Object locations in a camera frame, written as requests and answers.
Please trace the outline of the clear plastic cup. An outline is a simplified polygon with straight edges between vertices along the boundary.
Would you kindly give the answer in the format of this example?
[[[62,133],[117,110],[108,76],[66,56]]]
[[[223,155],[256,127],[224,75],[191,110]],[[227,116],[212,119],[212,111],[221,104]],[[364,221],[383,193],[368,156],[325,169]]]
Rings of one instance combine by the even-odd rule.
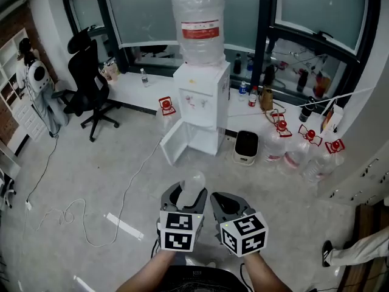
[[[190,170],[185,173],[184,179],[180,182],[182,192],[177,200],[177,207],[194,205],[199,193],[205,187],[205,176],[199,170]]]

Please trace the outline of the person's left forearm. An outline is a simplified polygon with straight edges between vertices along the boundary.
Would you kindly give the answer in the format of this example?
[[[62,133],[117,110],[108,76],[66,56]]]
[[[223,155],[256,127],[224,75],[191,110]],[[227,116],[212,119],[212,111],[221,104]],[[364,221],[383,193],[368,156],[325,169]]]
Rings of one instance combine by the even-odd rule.
[[[156,291],[175,256],[175,251],[160,250],[142,269],[121,284],[116,292]]]

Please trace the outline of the person's right forearm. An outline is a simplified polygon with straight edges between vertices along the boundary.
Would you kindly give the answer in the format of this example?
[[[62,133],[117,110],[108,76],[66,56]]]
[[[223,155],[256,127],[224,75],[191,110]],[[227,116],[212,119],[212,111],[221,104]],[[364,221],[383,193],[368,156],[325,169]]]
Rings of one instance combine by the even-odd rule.
[[[254,292],[292,292],[258,252],[243,257]]]

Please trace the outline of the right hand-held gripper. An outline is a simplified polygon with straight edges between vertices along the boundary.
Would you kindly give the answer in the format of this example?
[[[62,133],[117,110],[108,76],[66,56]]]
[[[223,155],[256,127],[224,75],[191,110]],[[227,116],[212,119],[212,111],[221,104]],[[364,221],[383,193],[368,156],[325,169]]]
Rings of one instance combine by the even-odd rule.
[[[215,220],[220,223],[221,244],[230,252],[244,257],[267,246],[269,227],[262,213],[255,212],[244,198],[213,192],[210,201]],[[234,219],[235,215],[245,216]]]

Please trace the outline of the white bin with black lid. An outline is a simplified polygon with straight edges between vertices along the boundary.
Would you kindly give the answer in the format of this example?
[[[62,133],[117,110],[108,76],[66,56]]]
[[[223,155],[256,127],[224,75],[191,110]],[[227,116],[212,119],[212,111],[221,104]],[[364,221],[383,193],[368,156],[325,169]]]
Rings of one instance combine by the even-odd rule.
[[[232,153],[234,163],[251,166],[258,153],[259,137],[251,131],[241,130],[236,135]]]

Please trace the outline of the white water dispenser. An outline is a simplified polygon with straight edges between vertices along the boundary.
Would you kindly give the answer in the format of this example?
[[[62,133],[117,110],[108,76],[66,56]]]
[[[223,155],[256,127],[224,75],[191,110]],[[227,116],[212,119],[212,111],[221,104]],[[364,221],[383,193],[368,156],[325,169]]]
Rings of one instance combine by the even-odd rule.
[[[230,63],[216,66],[182,64],[173,74],[181,118],[189,146],[216,155],[228,121]]]

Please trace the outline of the black window frame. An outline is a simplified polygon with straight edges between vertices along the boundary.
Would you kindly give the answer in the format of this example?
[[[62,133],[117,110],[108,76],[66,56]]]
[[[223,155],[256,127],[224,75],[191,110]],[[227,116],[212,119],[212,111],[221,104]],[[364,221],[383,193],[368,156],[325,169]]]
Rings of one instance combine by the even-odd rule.
[[[232,85],[270,86],[322,110],[358,97],[377,37],[381,0],[224,0],[224,55]],[[184,62],[171,0],[63,0],[73,33],[106,37],[120,71],[170,77]]]

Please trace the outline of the white colourful-print paper bag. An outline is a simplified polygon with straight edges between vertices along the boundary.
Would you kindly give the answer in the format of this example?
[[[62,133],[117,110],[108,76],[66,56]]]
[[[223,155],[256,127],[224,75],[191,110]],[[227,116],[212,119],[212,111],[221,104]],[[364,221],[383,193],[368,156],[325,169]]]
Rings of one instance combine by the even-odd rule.
[[[326,115],[320,125],[321,137],[337,132],[338,125],[343,118],[343,113],[343,108],[338,106],[337,99],[334,99],[334,101],[325,108],[323,114]]]

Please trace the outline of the person's black shirt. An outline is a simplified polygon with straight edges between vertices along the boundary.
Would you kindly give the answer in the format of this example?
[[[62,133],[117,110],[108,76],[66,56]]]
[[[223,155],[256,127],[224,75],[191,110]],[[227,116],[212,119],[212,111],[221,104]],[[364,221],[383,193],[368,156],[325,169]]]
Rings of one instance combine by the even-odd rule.
[[[231,272],[205,266],[170,266],[158,292],[249,292]]]

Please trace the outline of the black office chair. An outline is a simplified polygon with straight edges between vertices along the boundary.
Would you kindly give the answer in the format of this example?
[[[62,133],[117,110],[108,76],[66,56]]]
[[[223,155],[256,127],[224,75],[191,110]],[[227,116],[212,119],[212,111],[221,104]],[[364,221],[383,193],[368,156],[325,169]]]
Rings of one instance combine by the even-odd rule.
[[[92,123],[89,140],[94,142],[94,132],[99,121],[110,122],[114,128],[120,126],[116,120],[107,117],[106,113],[114,108],[121,108],[122,104],[109,100],[109,85],[99,70],[97,41],[91,39],[88,29],[81,30],[70,39],[67,51],[72,55],[68,69],[77,90],[58,91],[52,94],[52,98],[62,100],[66,114],[80,117],[85,112],[93,112],[93,115],[80,125],[85,128],[87,123]]]

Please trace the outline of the large plastic-wrapped water bottle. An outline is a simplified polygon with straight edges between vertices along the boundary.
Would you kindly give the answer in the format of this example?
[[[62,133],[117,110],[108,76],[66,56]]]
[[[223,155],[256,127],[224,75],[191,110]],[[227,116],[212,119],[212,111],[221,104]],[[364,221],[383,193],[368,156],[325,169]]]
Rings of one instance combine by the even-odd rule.
[[[224,0],[171,0],[183,60],[217,65],[224,55]]]

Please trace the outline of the black thermos bottle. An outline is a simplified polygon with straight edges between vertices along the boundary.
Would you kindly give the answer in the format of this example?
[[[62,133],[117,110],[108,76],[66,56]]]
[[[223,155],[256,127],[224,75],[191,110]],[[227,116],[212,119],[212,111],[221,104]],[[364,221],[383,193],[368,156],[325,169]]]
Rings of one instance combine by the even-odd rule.
[[[316,109],[316,99],[313,96],[310,96],[304,106],[301,108],[301,113],[299,115],[300,122],[305,123],[309,116],[312,114],[313,110]]]

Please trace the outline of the pink printed bag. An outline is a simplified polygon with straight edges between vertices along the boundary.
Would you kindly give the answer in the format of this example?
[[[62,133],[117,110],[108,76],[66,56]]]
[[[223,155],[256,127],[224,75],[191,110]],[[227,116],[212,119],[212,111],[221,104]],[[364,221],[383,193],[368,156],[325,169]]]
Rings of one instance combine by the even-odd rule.
[[[111,80],[116,82],[118,80],[120,71],[116,62],[111,62],[105,66],[106,72],[109,74]]]

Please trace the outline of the white window ledge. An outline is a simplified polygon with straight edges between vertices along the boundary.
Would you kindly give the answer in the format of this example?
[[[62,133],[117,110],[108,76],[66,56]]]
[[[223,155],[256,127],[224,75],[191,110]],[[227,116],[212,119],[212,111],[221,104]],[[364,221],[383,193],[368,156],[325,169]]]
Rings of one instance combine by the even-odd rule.
[[[171,97],[178,100],[173,79],[159,75],[149,75],[149,84],[144,86],[141,75],[128,72],[121,74],[118,80],[110,84],[109,98],[129,105],[157,110],[159,99]],[[230,90],[228,106],[228,122],[226,128],[230,131],[249,130],[259,133],[269,121],[258,106],[252,108],[239,99],[236,89]]]

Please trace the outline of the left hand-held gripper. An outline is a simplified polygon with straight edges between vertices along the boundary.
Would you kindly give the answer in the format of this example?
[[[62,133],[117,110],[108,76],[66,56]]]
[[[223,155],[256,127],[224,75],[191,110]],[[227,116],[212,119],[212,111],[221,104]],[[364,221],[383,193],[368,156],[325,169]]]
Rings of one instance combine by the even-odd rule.
[[[160,248],[167,251],[193,252],[204,223],[204,207],[208,190],[203,188],[192,206],[181,210],[177,201],[182,192],[181,183],[170,186],[161,196],[157,235]]]

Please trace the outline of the brown wooden bench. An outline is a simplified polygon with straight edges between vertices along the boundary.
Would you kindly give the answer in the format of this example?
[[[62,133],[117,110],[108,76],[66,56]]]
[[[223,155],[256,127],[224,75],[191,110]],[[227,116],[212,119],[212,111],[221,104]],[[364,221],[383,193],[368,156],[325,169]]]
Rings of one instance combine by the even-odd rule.
[[[374,206],[361,204],[355,209],[354,229],[351,240],[344,248],[350,248],[356,241],[389,226],[389,207],[383,202]],[[388,274],[385,257],[369,262],[346,266],[336,292],[375,292],[378,291]]]

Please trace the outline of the brown paper bag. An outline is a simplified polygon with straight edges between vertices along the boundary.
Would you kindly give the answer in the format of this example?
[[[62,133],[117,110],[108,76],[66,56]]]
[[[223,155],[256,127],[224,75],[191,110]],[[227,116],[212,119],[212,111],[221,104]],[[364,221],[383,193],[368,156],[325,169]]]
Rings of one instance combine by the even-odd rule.
[[[286,109],[283,105],[274,102],[273,91],[269,86],[264,86],[259,96],[259,103],[266,119],[273,124],[283,120]]]

